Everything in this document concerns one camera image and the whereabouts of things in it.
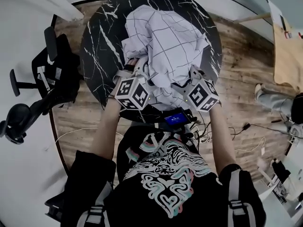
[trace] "black cable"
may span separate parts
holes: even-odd
[[[205,125],[205,122],[204,122],[204,118],[202,117],[201,113],[199,112],[200,116],[201,116],[201,119],[203,121],[203,124]]]
[[[229,129],[233,129],[233,131],[234,131],[234,134],[231,134],[231,135],[233,135],[233,139],[232,140],[234,140],[235,139],[235,137],[236,137],[236,135],[238,135],[238,134],[241,134],[242,132],[243,132],[243,130],[241,130],[239,133],[236,133],[236,130],[235,130],[235,128],[234,127],[228,127]]]
[[[254,125],[254,126],[257,126],[257,127],[261,127],[261,128],[264,128],[264,129],[271,130],[271,131],[276,131],[276,132],[279,132],[281,134],[289,135],[289,136],[292,136],[292,137],[295,137],[295,138],[303,140],[302,137],[298,137],[298,136],[295,136],[295,135],[292,135],[292,134],[288,134],[288,133],[285,133],[285,132],[282,132],[282,131],[279,131],[279,130],[274,130],[274,129],[271,129],[271,128],[263,127],[261,125],[256,125],[256,124],[252,124],[252,123],[250,125]]]
[[[193,124],[189,127],[190,130],[192,130],[195,126],[196,122],[193,122]]]
[[[207,126],[205,127],[203,134],[200,136],[200,138],[204,137],[205,135],[205,131],[207,130],[208,126],[210,125],[210,122],[207,124]]]

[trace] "office chair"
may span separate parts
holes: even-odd
[[[66,35],[56,37],[52,27],[45,30],[46,48],[32,61],[32,71],[36,83],[18,82],[14,70],[10,71],[10,81],[15,96],[21,88],[37,88],[42,97],[30,107],[26,104],[14,105],[5,121],[0,122],[0,137],[22,144],[26,131],[40,115],[46,115],[55,105],[75,102],[80,80],[78,72],[80,59],[71,52]]]

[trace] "backpack strap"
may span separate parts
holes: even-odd
[[[101,226],[110,227],[107,212],[104,207],[104,199],[112,192],[112,190],[112,184],[106,182],[103,190],[96,199],[95,206],[92,206],[88,211],[82,213],[78,220],[77,227],[85,227],[86,223],[88,223],[88,226],[91,226],[91,224],[99,226],[102,223]]]
[[[254,210],[249,203],[239,200],[240,190],[240,169],[233,171],[229,182],[228,194],[228,227],[234,227],[234,218],[247,215],[250,221],[250,227],[256,227]]]

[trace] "person's leg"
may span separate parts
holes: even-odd
[[[287,117],[291,117],[291,110],[294,102],[292,97],[270,91],[262,88],[260,84],[257,84],[255,88],[255,100],[267,108],[281,111]]]

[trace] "black marble tabletop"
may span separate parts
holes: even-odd
[[[141,5],[154,9],[175,11],[206,33],[210,46],[203,51],[201,70],[217,81],[222,62],[222,47],[218,30],[208,13],[194,0],[108,0],[91,17],[83,33],[80,62],[85,81],[103,105],[115,87],[113,77],[125,64],[121,41],[128,38],[125,28],[127,15]],[[124,110],[121,117],[142,122],[160,122],[161,111],[147,105],[144,110]]]

